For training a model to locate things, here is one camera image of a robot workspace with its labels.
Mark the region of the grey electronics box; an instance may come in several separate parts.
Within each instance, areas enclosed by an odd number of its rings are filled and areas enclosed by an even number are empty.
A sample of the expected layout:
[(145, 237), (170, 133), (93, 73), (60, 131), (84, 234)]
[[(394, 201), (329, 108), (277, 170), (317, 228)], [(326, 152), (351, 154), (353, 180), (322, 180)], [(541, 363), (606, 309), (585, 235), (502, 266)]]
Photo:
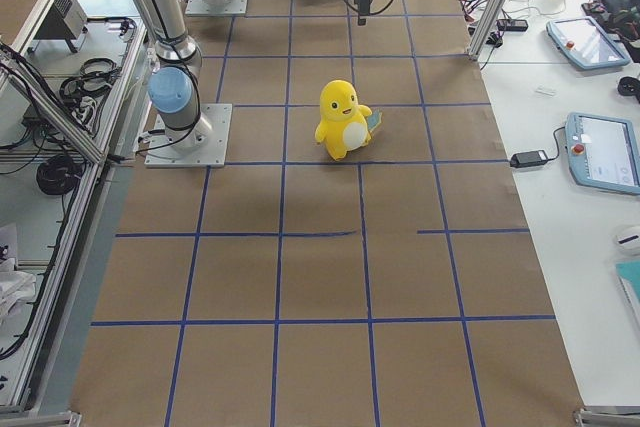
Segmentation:
[(77, 53), (73, 40), (87, 32), (87, 21), (87, 14), (78, 0), (54, 0), (34, 39), (63, 40), (71, 53)]

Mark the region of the black power adapter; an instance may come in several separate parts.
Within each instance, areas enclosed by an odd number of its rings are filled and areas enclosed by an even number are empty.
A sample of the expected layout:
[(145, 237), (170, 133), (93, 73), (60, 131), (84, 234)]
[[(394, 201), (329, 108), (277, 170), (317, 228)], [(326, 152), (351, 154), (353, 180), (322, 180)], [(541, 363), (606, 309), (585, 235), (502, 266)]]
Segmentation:
[(511, 168), (532, 168), (547, 164), (550, 158), (544, 150), (531, 150), (514, 153), (509, 159)]

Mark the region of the blue teach pendant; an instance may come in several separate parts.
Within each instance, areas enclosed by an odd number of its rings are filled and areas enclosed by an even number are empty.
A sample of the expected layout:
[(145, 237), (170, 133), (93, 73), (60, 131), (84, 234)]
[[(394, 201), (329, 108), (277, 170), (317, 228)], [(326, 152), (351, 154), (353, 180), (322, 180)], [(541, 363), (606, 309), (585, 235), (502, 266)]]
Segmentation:
[(552, 20), (546, 33), (556, 48), (582, 70), (623, 67), (631, 59), (591, 17)]
[(578, 185), (639, 195), (639, 148), (629, 120), (571, 112), (565, 135), (569, 171)]

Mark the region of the yellow plush toy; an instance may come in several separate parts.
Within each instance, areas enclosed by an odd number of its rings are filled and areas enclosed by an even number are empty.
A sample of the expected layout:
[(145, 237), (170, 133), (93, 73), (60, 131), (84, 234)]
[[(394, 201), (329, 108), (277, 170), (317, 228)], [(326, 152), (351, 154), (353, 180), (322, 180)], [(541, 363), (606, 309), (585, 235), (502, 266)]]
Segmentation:
[(332, 80), (323, 87), (319, 111), (314, 138), (335, 161), (367, 146), (382, 123), (382, 112), (360, 104), (354, 86), (345, 80)]

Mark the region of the blue teach pendant far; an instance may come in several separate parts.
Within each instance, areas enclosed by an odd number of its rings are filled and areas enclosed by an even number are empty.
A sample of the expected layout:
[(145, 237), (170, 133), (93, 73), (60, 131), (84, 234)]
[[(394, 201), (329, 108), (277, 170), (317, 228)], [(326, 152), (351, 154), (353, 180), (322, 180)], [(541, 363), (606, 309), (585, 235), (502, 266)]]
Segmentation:
[(591, 17), (552, 20), (546, 33), (556, 48), (582, 70), (623, 67), (631, 59)]

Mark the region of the blue teach pendant near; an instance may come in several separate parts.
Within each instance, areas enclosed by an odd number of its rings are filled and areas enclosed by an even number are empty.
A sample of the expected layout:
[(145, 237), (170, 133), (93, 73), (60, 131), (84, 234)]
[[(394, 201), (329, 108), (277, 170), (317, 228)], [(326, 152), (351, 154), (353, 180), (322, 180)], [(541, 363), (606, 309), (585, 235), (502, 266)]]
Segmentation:
[(639, 195), (639, 148), (629, 120), (571, 112), (565, 135), (569, 171), (578, 185)]

